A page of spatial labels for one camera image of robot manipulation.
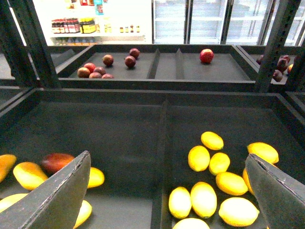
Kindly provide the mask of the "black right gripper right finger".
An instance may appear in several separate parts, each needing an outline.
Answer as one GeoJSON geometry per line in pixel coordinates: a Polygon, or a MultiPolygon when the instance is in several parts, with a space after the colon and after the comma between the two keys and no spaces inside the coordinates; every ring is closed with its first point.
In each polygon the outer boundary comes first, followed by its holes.
{"type": "Polygon", "coordinates": [[[250,186],[270,229],[305,227],[305,186],[256,154],[245,161],[250,186]]]}

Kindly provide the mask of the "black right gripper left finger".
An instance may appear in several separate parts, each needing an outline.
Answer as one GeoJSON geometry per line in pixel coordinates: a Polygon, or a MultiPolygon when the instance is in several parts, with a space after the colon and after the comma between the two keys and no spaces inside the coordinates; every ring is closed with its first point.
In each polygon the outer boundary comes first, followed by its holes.
{"type": "Polygon", "coordinates": [[[91,156],[84,151],[0,214],[2,229],[72,229],[86,194],[91,156]]]}

